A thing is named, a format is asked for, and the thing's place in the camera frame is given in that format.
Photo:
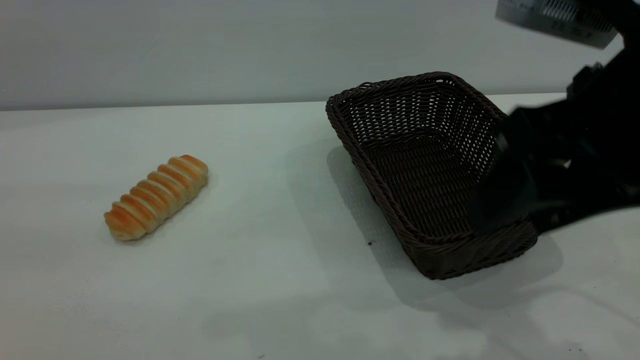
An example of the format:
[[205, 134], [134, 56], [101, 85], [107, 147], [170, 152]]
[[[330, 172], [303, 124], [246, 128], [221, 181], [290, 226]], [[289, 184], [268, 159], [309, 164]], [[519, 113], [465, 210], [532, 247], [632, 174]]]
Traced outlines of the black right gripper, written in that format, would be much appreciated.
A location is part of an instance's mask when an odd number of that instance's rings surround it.
[[495, 138], [494, 161], [469, 203], [493, 231], [528, 215], [537, 234], [639, 206], [639, 120], [559, 101], [517, 108]]

